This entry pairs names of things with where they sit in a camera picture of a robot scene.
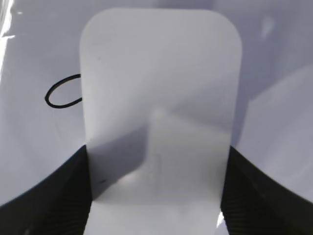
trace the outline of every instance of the black rubber band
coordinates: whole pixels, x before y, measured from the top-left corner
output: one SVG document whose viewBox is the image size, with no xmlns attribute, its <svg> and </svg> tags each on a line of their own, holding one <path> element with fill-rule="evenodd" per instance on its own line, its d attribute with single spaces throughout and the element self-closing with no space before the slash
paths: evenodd
<svg viewBox="0 0 313 235">
<path fill-rule="evenodd" d="M 56 84 L 54 84 L 50 89 L 49 91 L 47 92 L 47 94 L 45 95 L 45 101 L 47 103 L 47 105 L 49 105 L 50 107 L 54 108 L 54 109 L 64 109 L 64 108 L 68 108 L 70 106 L 73 106 L 79 102 L 81 102 L 83 100 L 83 98 L 79 98 L 71 103 L 68 103 L 68 104 L 63 104 L 63 105 L 56 105 L 56 104 L 52 104 L 49 100 L 51 94 L 53 93 L 53 91 L 55 89 L 57 89 L 59 86 L 61 86 L 62 84 L 70 81 L 70 80 L 73 80 L 73 79 L 76 79 L 76 78 L 80 78 L 81 75 L 80 74 L 75 74 L 75 75 L 72 75 L 70 77 L 67 77 L 67 78 L 64 78 L 62 79 L 61 81 L 57 82 Z"/>
</svg>

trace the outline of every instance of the glossy white surface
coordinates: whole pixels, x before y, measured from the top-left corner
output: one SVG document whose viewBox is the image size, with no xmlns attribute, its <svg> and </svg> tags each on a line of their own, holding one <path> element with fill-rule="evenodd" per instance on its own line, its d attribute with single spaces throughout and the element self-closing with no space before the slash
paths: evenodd
<svg viewBox="0 0 313 235">
<path fill-rule="evenodd" d="M 80 44 L 95 199 L 85 234 L 214 233 L 241 54 L 234 26 L 211 11 L 92 18 Z"/>
</svg>

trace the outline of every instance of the white background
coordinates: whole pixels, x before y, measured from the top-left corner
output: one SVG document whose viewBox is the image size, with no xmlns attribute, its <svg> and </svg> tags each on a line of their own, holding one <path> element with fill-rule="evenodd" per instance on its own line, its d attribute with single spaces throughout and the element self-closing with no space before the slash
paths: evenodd
<svg viewBox="0 0 313 235">
<path fill-rule="evenodd" d="M 237 27 L 243 62 L 232 144 L 273 179 L 313 201 L 313 1 L 16 0 L 2 3 L 0 39 L 0 204 L 48 176 L 85 142 L 82 104 L 44 101 L 60 79 L 79 73 L 80 34 L 111 7 L 201 8 Z M 79 81 L 52 96 L 81 95 Z"/>
</svg>

